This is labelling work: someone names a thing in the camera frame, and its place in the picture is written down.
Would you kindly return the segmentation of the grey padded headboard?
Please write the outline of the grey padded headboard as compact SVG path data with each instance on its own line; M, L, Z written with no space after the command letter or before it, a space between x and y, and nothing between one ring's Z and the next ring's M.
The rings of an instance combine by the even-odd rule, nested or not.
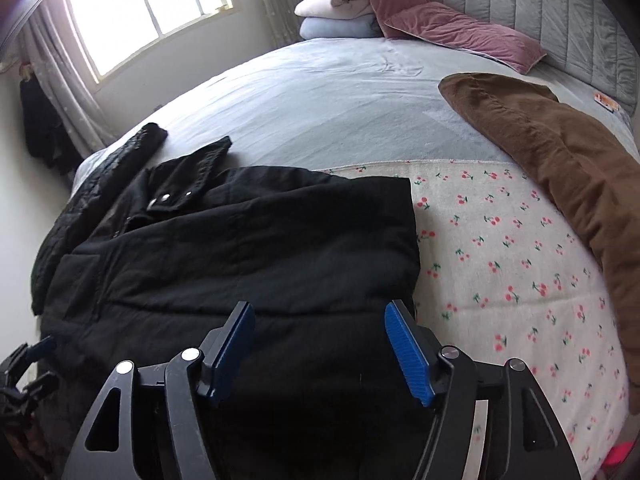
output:
M636 111L639 55L603 0L435 1L535 39L548 64Z

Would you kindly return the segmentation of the black quilted coat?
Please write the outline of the black quilted coat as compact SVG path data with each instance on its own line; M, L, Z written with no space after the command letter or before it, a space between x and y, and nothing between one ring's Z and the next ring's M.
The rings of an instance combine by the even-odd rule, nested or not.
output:
M225 479L408 479L426 439L383 313L420 274L411 184L229 169L229 139L142 170L62 258L40 330L61 385L39 411L62 469L122 360L169 360L256 312L230 396L202 423Z

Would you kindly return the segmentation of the white bed sheet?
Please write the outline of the white bed sheet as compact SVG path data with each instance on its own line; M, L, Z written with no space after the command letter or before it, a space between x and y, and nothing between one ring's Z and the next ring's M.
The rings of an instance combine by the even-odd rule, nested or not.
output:
M499 63L413 40L314 39L230 68L151 116L167 132L154 164L229 138L233 166L311 170L391 160L505 162L439 92Z

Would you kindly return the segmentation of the window with white frame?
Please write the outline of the window with white frame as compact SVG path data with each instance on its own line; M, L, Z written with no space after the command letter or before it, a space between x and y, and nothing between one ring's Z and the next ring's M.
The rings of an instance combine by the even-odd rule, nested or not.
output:
M95 82L195 24L233 9L232 0L63 0Z

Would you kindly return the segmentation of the black shiny puffer jacket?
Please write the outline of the black shiny puffer jacket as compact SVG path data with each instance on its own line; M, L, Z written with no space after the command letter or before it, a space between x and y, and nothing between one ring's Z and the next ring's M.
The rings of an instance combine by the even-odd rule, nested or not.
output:
M120 193L162 147L168 132L150 122L92 170L55 220L37 254L32 276L32 313L43 314L62 258L86 240Z

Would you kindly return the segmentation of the dark clothes hanging on wall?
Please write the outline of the dark clothes hanging on wall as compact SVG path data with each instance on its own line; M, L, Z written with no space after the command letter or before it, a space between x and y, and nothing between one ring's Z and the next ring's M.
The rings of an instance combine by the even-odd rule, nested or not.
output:
M82 158L61 116L42 90L32 64L22 63L18 72L27 151L61 176L73 174Z

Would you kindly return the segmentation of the red plastic stool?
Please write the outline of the red plastic stool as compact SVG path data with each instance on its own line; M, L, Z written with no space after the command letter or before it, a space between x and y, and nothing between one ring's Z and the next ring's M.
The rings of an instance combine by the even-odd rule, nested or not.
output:
M611 469L620 466L626 460L633 447L634 442L632 441L620 442L614 445L605 457L602 468Z

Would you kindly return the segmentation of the folded light blue blanket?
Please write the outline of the folded light blue blanket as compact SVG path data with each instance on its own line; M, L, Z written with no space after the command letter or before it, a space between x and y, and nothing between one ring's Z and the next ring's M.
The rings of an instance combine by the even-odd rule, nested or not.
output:
M319 38L355 38L367 39L382 37L374 14L366 14L352 20L335 18L304 18L299 29L303 40Z

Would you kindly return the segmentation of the folded white pink blanket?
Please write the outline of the folded white pink blanket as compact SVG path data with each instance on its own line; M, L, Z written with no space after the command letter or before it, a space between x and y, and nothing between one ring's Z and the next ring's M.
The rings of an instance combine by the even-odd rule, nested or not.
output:
M353 20L372 14L370 0L302 0L294 9L300 18Z

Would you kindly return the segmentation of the brown corduroy garment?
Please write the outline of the brown corduroy garment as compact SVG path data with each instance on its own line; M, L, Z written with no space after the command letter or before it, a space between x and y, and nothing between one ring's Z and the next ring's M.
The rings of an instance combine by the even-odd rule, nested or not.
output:
M549 196L600 264L639 411L639 163L596 118L541 84L485 73L445 77L451 108Z

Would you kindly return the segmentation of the grey patterned curtain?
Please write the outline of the grey patterned curtain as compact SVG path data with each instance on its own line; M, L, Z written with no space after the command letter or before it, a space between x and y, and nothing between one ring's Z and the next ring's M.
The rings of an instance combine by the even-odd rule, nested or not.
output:
M30 14L10 43L9 54L32 66L44 95L83 158L120 138L82 80L47 3L40 3Z

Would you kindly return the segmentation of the cherry print blanket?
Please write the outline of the cherry print blanket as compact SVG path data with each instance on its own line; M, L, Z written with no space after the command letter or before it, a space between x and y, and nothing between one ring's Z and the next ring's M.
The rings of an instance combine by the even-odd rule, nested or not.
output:
M626 366L600 266L544 192L512 162L367 162L338 174L410 181L419 323L474 360L523 360L593 478L627 417Z

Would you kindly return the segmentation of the pink velvet pillow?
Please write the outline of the pink velvet pillow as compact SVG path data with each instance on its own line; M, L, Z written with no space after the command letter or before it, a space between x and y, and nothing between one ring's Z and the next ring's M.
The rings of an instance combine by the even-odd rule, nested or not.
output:
M490 58L526 75L546 52L515 29L471 18L432 0L369 0L383 36L416 39Z

